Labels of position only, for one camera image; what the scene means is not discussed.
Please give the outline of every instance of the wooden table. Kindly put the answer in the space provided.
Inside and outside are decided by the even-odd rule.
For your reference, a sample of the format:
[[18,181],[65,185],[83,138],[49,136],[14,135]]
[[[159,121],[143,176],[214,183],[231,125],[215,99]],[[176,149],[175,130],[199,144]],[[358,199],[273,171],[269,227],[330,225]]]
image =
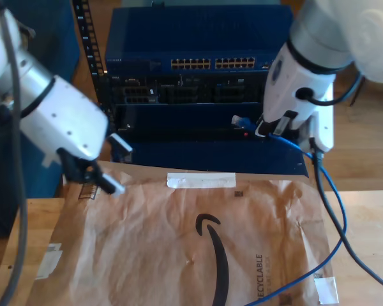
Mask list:
[[[28,238],[27,252],[24,260],[19,285],[10,305],[25,305],[38,268],[49,246],[59,214],[64,206],[64,199],[33,199],[28,200]],[[7,286],[11,269],[17,253],[19,239],[19,217],[17,216],[13,230],[8,239],[6,252],[0,266],[0,297]]]
[[[383,191],[340,192],[348,220],[347,238],[362,261],[383,278]],[[327,193],[338,219],[339,205],[332,192]],[[325,228],[331,249],[339,235],[325,212]],[[340,305],[383,306],[383,287],[363,271],[341,246],[333,258],[333,270]]]
[[[347,236],[359,257],[383,277],[383,191],[345,191],[340,193],[345,203],[349,229]],[[327,197],[340,216],[340,209],[332,192]],[[25,305],[44,252],[47,250],[52,230],[63,206],[62,199],[29,201],[29,240],[26,264],[11,305]],[[326,231],[331,249],[338,241],[338,234],[325,214]],[[6,254],[0,268],[0,296],[7,285],[13,264],[18,233],[14,225]],[[360,269],[341,247],[333,259],[334,274],[340,305],[381,305],[383,287]]]

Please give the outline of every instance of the blue network device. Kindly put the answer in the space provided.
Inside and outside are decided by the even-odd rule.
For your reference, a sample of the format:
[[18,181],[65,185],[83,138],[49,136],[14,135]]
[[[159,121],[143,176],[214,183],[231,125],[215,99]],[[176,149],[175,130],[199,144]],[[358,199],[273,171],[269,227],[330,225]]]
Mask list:
[[105,62],[119,79],[267,71],[291,23],[282,5],[116,8]]

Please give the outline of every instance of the cable connector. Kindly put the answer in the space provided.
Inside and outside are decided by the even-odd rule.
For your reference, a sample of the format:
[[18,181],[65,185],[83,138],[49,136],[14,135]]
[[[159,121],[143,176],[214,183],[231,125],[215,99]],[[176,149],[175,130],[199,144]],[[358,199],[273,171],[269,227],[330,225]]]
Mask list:
[[317,164],[322,166],[322,160],[324,159],[324,152],[318,148],[314,137],[309,139],[309,143],[311,145],[313,166],[316,166]]

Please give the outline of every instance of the brown paper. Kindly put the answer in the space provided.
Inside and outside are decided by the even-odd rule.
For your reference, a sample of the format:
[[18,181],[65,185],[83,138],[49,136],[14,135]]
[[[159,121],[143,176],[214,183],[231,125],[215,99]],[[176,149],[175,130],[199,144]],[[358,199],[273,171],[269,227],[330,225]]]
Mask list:
[[[329,254],[320,198],[303,182],[237,176],[233,188],[173,189],[161,175],[104,170],[126,192],[70,187],[51,239],[63,254],[28,305],[244,305]],[[221,224],[198,222],[200,236],[201,214]],[[332,276],[330,265],[315,275]],[[263,305],[318,304],[309,277]]]

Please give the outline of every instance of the black cable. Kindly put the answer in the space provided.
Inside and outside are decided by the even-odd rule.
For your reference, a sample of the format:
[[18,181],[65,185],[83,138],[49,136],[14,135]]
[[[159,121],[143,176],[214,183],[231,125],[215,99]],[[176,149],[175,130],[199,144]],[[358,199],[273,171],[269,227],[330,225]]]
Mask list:
[[315,180],[317,183],[318,192],[320,194],[320,197],[322,199],[322,202],[324,203],[324,206],[326,208],[326,211],[328,212],[330,218],[332,219],[332,222],[336,228],[336,230],[339,233],[339,236],[343,242],[343,245],[345,246],[347,252],[352,257],[352,259],[364,270],[369,274],[371,277],[373,277],[379,284],[383,286],[383,279],[380,278],[375,272],[373,272],[368,266],[366,266],[356,255],[356,253],[353,251],[352,247],[350,246],[349,241],[346,238],[346,234],[341,229],[340,223],[338,219],[336,218],[329,201],[327,200],[325,196],[324,186],[322,185],[322,180],[320,177],[320,168],[322,166],[322,152],[317,149],[315,146],[313,146],[315,153],[313,155],[313,169],[315,171]]
[[15,258],[13,271],[7,287],[0,299],[0,306],[8,305],[19,282],[24,256],[26,254],[27,245],[27,203],[24,192],[24,179],[21,161],[21,145],[20,145],[20,116],[21,116],[21,100],[20,100],[20,81],[19,69],[15,57],[14,47],[8,29],[7,19],[5,16],[6,10],[0,3],[0,26],[3,35],[6,54],[11,67],[11,79],[13,82],[13,122],[11,127],[11,144],[13,152],[13,162],[15,169],[16,195],[20,209],[20,229],[19,229],[19,244],[17,246],[17,255]]
[[331,106],[331,105],[341,103],[342,101],[345,101],[346,99],[348,99],[350,97],[350,95],[355,91],[355,89],[360,84],[360,81],[362,80],[362,78],[363,78],[363,75],[359,72],[356,76],[356,79],[354,80],[353,84],[349,87],[347,92],[345,92],[339,98],[333,99],[331,101],[319,101],[319,100],[314,99],[311,96],[307,96],[306,100],[308,100],[310,103],[312,103],[314,105],[318,105],[318,106]]

